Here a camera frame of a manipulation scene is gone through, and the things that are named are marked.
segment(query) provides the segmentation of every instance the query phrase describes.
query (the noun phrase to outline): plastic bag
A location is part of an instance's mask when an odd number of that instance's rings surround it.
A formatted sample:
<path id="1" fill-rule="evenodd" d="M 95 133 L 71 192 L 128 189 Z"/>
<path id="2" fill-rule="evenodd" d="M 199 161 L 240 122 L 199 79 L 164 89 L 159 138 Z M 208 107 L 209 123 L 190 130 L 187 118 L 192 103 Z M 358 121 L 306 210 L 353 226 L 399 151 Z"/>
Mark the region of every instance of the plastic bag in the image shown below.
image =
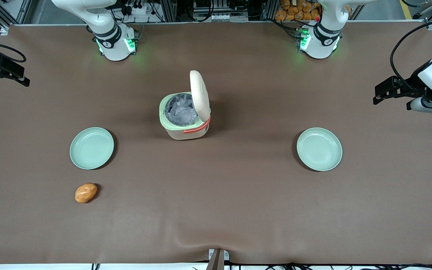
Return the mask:
<path id="1" fill-rule="evenodd" d="M 194 109 L 190 94 L 177 94 L 173 96 L 165 107 L 168 120 L 178 126 L 187 126 L 196 122 L 198 113 Z"/>

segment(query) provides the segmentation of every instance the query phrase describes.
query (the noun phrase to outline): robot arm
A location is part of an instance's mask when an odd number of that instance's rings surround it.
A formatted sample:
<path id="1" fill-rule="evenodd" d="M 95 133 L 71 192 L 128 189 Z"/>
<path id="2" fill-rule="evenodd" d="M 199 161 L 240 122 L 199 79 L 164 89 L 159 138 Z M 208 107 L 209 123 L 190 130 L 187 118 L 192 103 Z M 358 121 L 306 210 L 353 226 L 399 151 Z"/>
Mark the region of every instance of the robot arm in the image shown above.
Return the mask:
<path id="1" fill-rule="evenodd" d="M 60 9 L 71 12 L 85 23 L 96 36 L 99 50 L 109 60 L 124 60 L 136 52 L 137 39 L 133 28 L 117 24 L 105 7 L 117 0 L 52 0 Z"/>
<path id="2" fill-rule="evenodd" d="M 346 5 L 365 5 L 376 0 L 318 0 L 322 6 L 321 20 L 311 26 L 305 25 L 308 34 L 300 42 L 300 50 L 307 55 L 323 59 L 336 49 L 339 34 L 348 21 Z"/>
<path id="3" fill-rule="evenodd" d="M 111 12 L 105 7 L 114 5 L 117 0 L 52 0 L 60 9 L 79 17 L 96 34 L 110 31 L 116 24 Z"/>
<path id="4" fill-rule="evenodd" d="M 373 104 L 389 98 L 415 98 L 406 104 L 408 110 L 432 113 L 432 59 L 416 69 L 406 84 L 397 76 L 387 78 L 378 84 L 375 90 Z"/>

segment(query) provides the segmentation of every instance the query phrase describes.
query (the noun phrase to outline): orange handle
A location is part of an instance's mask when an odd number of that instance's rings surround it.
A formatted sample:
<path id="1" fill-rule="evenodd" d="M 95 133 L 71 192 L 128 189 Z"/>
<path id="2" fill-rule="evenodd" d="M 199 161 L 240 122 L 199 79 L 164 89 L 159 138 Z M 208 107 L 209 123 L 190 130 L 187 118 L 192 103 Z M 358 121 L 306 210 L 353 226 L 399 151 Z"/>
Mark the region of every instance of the orange handle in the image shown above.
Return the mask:
<path id="1" fill-rule="evenodd" d="M 211 116 L 209 117 L 208 121 L 206 121 L 206 123 L 204 123 L 199 128 L 184 130 L 183 134 L 195 133 L 195 132 L 201 131 L 201 130 L 205 129 L 209 125 L 209 122 L 211 122 Z"/>

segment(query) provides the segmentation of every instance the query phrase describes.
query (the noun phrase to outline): green indicator light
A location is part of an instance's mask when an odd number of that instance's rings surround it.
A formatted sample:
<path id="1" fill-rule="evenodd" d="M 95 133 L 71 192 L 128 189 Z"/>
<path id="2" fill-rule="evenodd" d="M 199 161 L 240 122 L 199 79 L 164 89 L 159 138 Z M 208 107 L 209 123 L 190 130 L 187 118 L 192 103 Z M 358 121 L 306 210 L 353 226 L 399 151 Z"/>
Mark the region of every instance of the green indicator light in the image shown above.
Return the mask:
<path id="1" fill-rule="evenodd" d="M 99 41 L 98 41 L 98 40 L 96 40 L 96 43 L 97 43 L 97 46 L 99 47 L 99 51 L 100 51 L 101 53 L 103 53 L 103 49 L 101 48 L 101 44 L 99 44 Z"/>
<path id="2" fill-rule="evenodd" d="M 124 39 L 124 42 L 126 43 L 127 49 L 129 51 L 134 51 L 134 41 Z"/>

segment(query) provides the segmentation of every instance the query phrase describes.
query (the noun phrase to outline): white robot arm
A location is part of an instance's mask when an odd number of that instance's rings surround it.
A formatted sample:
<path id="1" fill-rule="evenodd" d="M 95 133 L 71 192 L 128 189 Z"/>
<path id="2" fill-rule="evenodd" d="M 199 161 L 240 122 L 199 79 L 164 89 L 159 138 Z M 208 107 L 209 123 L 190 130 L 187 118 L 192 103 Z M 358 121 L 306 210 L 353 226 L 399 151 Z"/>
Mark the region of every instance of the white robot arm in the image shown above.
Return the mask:
<path id="1" fill-rule="evenodd" d="M 307 55 L 323 59 L 336 49 L 339 34 L 348 21 L 346 5 L 365 5 L 376 0 L 318 0 L 322 6 L 321 20 L 311 26 L 305 25 L 307 34 L 300 41 L 300 50 Z"/>
<path id="2" fill-rule="evenodd" d="M 124 60 L 136 51 L 134 29 L 117 24 L 105 7 L 117 0 L 52 0 L 60 9 L 71 12 L 85 23 L 96 36 L 99 50 L 109 60 Z"/>

